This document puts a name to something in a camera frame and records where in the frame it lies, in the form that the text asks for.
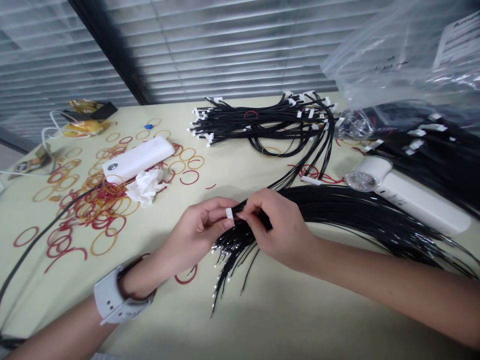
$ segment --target plastic bag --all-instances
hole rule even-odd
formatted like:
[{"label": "plastic bag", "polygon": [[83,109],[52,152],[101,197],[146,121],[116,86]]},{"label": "plastic bag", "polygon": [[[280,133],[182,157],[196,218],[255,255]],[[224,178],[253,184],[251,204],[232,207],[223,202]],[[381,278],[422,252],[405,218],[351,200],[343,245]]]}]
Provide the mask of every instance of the plastic bag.
[{"label": "plastic bag", "polygon": [[439,114],[470,132],[480,131],[478,106],[432,105],[422,100],[403,100],[345,110],[335,126],[339,139],[390,139],[431,124],[432,114]]},{"label": "plastic bag", "polygon": [[[396,0],[349,35],[320,67],[352,109],[408,99],[478,104],[478,10],[473,0]],[[464,29],[461,35],[471,40],[470,49],[462,48],[462,38],[460,57],[438,63],[442,33],[464,17],[455,31]]]}]

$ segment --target fan grille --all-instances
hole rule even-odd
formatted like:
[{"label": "fan grille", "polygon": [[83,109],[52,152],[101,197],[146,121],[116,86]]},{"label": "fan grille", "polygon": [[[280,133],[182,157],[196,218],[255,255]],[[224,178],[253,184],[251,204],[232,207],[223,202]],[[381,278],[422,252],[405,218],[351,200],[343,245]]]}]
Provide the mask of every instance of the fan grille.
[{"label": "fan grille", "polygon": [[346,174],[345,182],[352,189],[362,192],[374,191],[379,186],[379,183],[374,176],[361,171],[354,171]]}]

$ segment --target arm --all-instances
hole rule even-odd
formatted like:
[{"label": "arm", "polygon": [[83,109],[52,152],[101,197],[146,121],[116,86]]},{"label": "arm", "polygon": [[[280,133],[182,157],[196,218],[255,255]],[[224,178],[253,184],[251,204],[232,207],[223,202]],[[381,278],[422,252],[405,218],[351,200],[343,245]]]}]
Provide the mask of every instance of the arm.
[{"label": "arm", "polygon": [[[167,241],[119,280],[120,291],[125,296],[143,299],[168,278],[192,268],[211,250],[215,240],[234,225],[232,220],[225,219],[225,208],[236,204],[235,200],[214,197],[190,206]],[[90,359],[118,326],[100,326],[101,321],[90,295],[6,359]]]},{"label": "arm", "polygon": [[[261,208],[273,229],[255,215]],[[480,284],[411,260],[312,235],[298,206],[277,192],[252,194],[238,217],[260,249],[287,267],[382,303],[469,347],[480,349]]]}]

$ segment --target white cable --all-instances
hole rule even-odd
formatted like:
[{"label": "white cable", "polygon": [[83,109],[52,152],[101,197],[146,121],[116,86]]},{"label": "white cable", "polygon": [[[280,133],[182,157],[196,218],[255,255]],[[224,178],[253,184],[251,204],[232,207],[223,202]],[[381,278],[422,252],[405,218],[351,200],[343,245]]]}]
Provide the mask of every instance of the white cable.
[{"label": "white cable", "polygon": [[41,130],[41,144],[43,145],[43,148],[45,149],[46,153],[48,154],[48,156],[50,156],[50,159],[51,159],[51,162],[52,162],[52,167],[51,167],[51,170],[48,172],[48,173],[39,173],[39,174],[31,174],[31,173],[26,173],[26,172],[13,172],[13,171],[0,171],[0,174],[10,174],[10,175],[23,175],[23,176],[33,176],[33,177],[36,177],[36,176],[50,176],[52,175],[52,173],[54,172],[55,170],[55,167],[57,166],[57,162],[54,158],[54,156],[52,155],[52,153],[50,152],[49,148],[47,147],[47,141],[45,139],[45,133],[48,131],[48,130],[57,130],[60,135],[59,136],[49,136],[48,138],[49,139],[57,139],[57,138],[60,138],[61,136],[64,136],[64,131],[66,132],[72,132],[72,133],[79,133],[79,134],[85,134],[86,136],[81,136],[81,137],[69,137],[69,139],[85,139],[85,138],[90,138],[92,135],[90,135],[88,132],[85,132],[85,131],[79,131],[79,130],[68,130],[68,129],[64,129],[64,128],[61,128],[59,126],[59,124],[55,121],[55,117],[54,117],[54,114],[55,113],[58,113],[58,114],[62,114],[62,115],[65,115],[66,117],[72,119],[75,123],[78,123],[78,121],[68,115],[67,113],[65,112],[62,112],[62,111],[59,111],[59,110],[52,110],[50,111],[50,118],[51,120],[53,121],[53,124],[55,125],[55,127],[45,127],[44,129]]}]

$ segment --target forearm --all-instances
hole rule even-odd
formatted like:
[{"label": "forearm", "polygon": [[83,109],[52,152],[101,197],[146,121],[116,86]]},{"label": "forearm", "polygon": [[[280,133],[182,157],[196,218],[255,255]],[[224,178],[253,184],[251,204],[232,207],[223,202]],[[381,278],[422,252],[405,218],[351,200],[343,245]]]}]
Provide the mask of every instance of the forearm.
[{"label": "forearm", "polygon": [[90,359],[117,324],[100,326],[95,299],[90,295],[44,327],[7,357],[14,359]]},{"label": "forearm", "polygon": [[327,240],[307,274],[382,303],[448,337],[480,348],[480,284],[411,260]]},{"label": "forearm", "polygon": [[[151,267],[146,258],[120,279],[119,289],[125,297],[145,298],[163,282]],[[90,359],[118,326],[100,325],[101,321],[95,298],[90,295],[37,332],[7,359]]]}]

